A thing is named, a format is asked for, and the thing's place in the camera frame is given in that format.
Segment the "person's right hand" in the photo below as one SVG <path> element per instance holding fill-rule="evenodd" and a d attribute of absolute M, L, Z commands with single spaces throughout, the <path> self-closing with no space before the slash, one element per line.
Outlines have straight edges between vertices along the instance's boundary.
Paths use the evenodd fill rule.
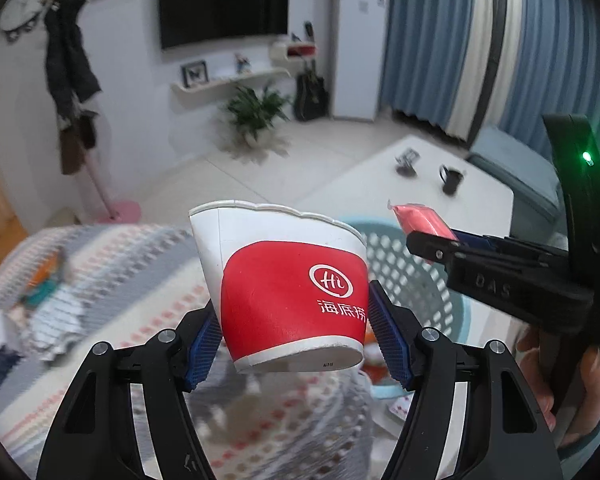
<path fill-rule="evenodd" d="M 540 335 L 536 328 L 524 326 L 516 339 L 516 351 L 521 354 L 519 367 L 534 393 L 547 427 L 555 432 L 556 416 L 550 411 L 554 405 L 554 393 L 543 378 L 540 367 Z M 600 422 L 600 348 L 586 350 L 580 363 L 583 398 L 576 414 L 559 441 L 565 448 L 592 434 Z"/>

